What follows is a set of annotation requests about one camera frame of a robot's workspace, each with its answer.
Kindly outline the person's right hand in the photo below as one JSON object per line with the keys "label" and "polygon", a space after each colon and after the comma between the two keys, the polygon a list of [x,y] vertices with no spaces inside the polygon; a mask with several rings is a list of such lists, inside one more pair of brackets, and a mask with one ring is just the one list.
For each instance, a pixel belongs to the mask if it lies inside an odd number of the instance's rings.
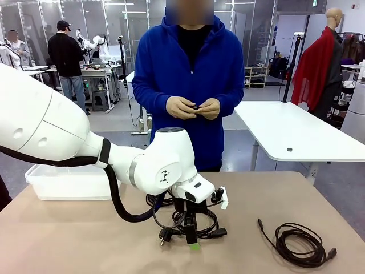
{"label": "person's right hand", "polygon": [[179,96],[171,96],[166,102],[166,111],[174,118],[187,120],[196,117],[196,104]]}

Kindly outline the person's left hand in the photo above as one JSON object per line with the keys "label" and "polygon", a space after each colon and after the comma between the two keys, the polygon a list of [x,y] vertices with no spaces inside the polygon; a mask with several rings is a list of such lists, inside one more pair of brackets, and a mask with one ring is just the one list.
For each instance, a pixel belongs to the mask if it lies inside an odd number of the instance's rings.
{"label": "person's left hand", "polygon": [[209,98],[196,110],[196,114],[202,115],[208,120],[214,120],[220,113],[220,102],[218,99]]}

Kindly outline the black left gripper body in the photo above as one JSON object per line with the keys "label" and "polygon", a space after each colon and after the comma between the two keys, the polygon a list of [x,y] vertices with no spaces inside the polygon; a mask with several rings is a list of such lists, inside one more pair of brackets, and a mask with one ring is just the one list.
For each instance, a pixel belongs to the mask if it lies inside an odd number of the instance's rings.
{"label": "black left gripper body", "polygon": [[207,209],[206,201],[194,203],[189,200],[172,198],[175,212],[172,214],[174,228],[182,228],[194,225],[197,228],[196,214]]}

